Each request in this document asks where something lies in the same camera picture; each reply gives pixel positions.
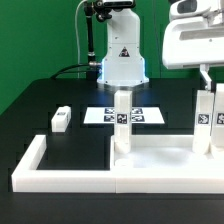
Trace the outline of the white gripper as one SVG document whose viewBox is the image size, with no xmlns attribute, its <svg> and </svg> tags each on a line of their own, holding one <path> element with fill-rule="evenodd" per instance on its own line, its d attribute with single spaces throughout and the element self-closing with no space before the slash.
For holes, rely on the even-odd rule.
<svg viewBox="0 0 224 224">
<path fill-rule="evenodd" d="M 170 6 L 163 39 L 167 69 L 200 67 L 205 89 L 212 91 L 209 65 L 224 65 L 224 0 L 177 0 Z"/>
</svg>

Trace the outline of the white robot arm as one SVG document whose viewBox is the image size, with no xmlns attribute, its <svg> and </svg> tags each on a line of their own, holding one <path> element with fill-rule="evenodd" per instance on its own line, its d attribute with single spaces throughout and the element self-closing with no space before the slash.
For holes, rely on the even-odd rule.
<svg viewBox="0 0 224 224">
<path fill-rule="evenodd" d="M 134 87 L 147 83 L 140 54 L 140 18 L 135 0 L 98 0 L 95 9 L 107 23 L 107 54 L 100 84 Z M 224 66 L 224 0 L 176 0 L 170 6 L 162 62 L 168 69 L 198 68 L 213 88 L 209 69 Z"/>
</svg>

